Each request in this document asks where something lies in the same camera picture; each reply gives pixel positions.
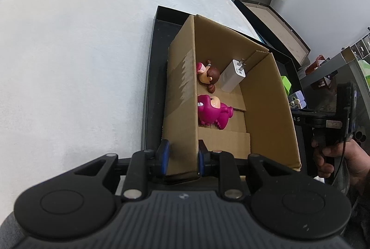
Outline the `person's right hand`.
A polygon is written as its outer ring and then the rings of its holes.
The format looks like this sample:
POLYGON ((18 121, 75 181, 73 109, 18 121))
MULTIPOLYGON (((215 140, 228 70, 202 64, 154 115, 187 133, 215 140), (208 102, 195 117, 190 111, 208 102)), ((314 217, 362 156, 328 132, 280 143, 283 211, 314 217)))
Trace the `person's right hand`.
POLYGON ((332 147, 319 149, 316 141, 313 141, 314 156, 318 167, 318 176, 329 178, 334 175, 334 166, 324 160, 325 157, 344 158, 344 163, 349 171, 350 185, 362 193, 369 185, 369 155, 355 140, 340 143, 332 147))

